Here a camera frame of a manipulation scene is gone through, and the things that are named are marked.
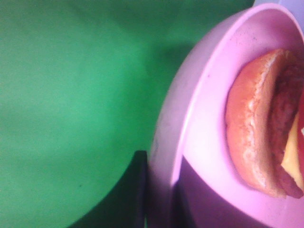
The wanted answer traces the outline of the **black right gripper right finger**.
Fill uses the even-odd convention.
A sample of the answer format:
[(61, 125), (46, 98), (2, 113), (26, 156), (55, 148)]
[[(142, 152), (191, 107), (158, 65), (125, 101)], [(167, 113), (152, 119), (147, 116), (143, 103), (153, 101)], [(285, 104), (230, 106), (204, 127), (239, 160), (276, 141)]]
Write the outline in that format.
[(174, 228), (238, 228), (238, 213), (183, 158), (175, 188)]

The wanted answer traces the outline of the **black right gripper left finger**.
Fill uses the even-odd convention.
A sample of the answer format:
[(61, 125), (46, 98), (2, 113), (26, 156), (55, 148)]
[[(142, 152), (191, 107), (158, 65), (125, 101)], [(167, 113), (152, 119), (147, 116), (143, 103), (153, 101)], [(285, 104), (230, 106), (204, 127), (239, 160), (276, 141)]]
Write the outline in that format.
[(143, 228), (147, 193), (147, 152), (136, 151), (110, 192), (71, 228)]

